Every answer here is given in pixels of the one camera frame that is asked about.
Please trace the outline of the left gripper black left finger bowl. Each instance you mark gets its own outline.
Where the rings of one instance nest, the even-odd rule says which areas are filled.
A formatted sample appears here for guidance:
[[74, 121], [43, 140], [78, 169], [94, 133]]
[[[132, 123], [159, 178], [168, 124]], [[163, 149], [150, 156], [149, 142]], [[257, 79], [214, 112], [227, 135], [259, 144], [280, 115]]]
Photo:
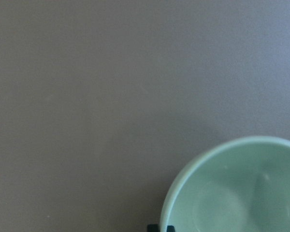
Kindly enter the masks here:
[[147, 232], [159, 232], [159, 225], [158, 224], [148, 224], [146, 227]]

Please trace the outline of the left gripper black right finger bowl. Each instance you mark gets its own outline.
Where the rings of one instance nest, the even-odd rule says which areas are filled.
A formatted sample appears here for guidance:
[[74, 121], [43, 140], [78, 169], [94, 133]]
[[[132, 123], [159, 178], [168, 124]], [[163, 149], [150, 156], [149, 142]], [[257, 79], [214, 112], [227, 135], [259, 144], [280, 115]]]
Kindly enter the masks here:
[[166, 229], [166, 232], [175, 232], [175, 227], [172, 226], [172, 225], [168, 225], [167, 229]]

